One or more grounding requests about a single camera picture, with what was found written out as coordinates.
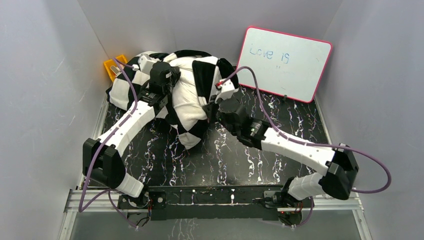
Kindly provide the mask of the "white pillow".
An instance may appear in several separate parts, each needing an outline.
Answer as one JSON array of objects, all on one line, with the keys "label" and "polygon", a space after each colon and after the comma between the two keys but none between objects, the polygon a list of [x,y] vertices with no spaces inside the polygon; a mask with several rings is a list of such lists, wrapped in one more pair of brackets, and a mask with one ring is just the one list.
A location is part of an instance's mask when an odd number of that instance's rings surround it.
[{"label": "white pillow", "polygon": [[192,63],[195,57],[179,57],[171,60],[172,67],[179,67],[180,79],[172,92],[173,108],[184,125],[193,125],[198,120],[205,120],[206,113],[202,109],[193,75]]}]

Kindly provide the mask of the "aluminium frame rail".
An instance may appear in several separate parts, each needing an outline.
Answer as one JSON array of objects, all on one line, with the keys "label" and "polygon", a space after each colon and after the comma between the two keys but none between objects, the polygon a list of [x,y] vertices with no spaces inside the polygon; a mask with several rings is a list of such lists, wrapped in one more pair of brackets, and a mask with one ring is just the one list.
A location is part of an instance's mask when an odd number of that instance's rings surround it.
[{"label": "aluminium frame rail", "polygon": [[327,194],[319,194],[312,200],[302,200],[302,206],[289,207],[279,203],[267,207],[263,201],[281,191],[278,185],[224,185],[224,186],[154,186],[142,194],[140,207],[130,205],[119,192],[105,188],[70,190],[65,205],[65,217],[59,233],[60,240],[69,240],[79,211],[114,212],[128,214],[148,213],[152,207],[153,220],[171,219],[253,219],[275,220],[278,214],[303,211],[351,210],[361,239],[370,240],[371,233],[365,220],[362,202],[352,192],[347,200],[339,200]]}]

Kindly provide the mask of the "pink framed whiteboard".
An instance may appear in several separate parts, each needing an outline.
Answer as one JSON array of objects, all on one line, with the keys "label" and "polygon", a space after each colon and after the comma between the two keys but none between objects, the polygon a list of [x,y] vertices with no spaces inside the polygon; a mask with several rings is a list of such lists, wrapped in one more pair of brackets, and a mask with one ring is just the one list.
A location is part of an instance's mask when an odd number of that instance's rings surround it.
[{"label": "pink framed whiteboard", "polygon": [[250,26],[237,66],[239,84],[310,103],[330,58],[333,45],[324,40]]}]

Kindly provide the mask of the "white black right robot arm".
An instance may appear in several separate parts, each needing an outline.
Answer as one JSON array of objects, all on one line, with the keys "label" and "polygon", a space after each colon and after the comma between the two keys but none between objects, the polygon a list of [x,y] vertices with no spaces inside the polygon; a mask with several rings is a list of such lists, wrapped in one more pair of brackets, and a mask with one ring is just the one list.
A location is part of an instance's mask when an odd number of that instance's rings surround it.
[{"label": "white black right robot arm", "polygon": [[253,203],[274,209],[295,207],[317,195],[349,199],[359,167],[353,153],[344,145],[315,145],[274,129],[270,122],[249,116],[245,107],[233,97],[212,100],[203,110],[209,121],[220,123],[243,145],[288,157],[314,169],[312,174],[290,177],[280,191],[267,190]]}]

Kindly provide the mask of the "yellow plastic bin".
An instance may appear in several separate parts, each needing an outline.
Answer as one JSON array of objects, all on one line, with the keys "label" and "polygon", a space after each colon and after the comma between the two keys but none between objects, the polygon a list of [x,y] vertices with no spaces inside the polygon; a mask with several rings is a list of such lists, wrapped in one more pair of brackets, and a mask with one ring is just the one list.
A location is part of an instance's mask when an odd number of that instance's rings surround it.
[{"label": "yellow plastic bin", "polygon": [[[119,62],[122,62],[124,64],[128,62],[127,58],[123,54],[116,56],[115,58]],[[114,62],[113,59],[108,59],[104,61],[103,66],[112,82],[115,80],[116,76],[121,73],[120,69],[118,68],[117,64]]]}]

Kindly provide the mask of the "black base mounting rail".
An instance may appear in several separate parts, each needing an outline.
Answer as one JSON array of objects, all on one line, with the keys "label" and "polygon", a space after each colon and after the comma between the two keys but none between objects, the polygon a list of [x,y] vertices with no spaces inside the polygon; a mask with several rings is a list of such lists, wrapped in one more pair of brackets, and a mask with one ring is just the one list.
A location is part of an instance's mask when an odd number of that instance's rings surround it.
[{"label": "black base mounting rail", "polygon": [[263,219],[301,221],[301,211],[313,203],[296,200],[282,185],[148,186],[142,200],[122,195],[118,208],[130,213],[151,213],[151,220]]}]

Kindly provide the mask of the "black white checkered pillowcase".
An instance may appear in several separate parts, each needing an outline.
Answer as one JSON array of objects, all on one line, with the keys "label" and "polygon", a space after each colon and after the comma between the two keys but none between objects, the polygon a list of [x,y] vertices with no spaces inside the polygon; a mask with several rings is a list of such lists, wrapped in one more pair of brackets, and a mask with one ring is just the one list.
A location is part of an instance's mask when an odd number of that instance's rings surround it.
[{"label": "black white checkered pillowcase", "polygon": [[[199,50],[178,50],[173,53],[145,51],[139,53],[127,63],[139,63],[142,54],[148,55],[155,62],[167,62],[178,67],[180,78],[172,91],[172,104],[167,105],[158,114],[177,131],[179,142],[187,149],[196,146],[208,130],[209,122],[203,106],[215,95],[215,82],[226,79],[234,72],[233,65],[225,58],[218,58]],[[131,80],[136,93],[149,80],[149,73],[133,71],[124,67],[124,72]],[[134,101],[130,85],[124,75],[119,73],[110,88],[106,90],[107,101],[115,107],[128,110]]]}]

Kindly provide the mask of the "white object in bin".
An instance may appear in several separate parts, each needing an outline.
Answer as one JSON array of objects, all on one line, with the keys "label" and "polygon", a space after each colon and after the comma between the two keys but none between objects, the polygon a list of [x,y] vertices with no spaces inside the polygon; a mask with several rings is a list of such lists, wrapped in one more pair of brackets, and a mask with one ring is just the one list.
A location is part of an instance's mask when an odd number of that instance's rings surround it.
[{"label": "white object in bin", "polygon": [[121,70],[116,65],[112,65],[110,67],[110,70],[113,73],[114,77],[118,76],[121,73]]}]

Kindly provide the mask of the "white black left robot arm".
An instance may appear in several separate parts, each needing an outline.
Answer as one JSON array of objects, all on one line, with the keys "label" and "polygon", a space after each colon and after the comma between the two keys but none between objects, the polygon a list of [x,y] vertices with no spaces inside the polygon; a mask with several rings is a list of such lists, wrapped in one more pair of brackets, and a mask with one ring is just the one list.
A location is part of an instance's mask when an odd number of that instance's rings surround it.
[{"label": "white black left robot arm", "polygon": [[144,184],[131,176],[124,166],[122,155],[138,132],[172,101],[172,90],[181,77],[180,69],[164,61],[148,67],[149,79],[136,91],[124,70],[121,74],[129,84],[133,103],[128,111],[107,132],[97,139],[88,138],[82,146],[83,191],[93,180],[130,197],[137,208],[149,203]]}]

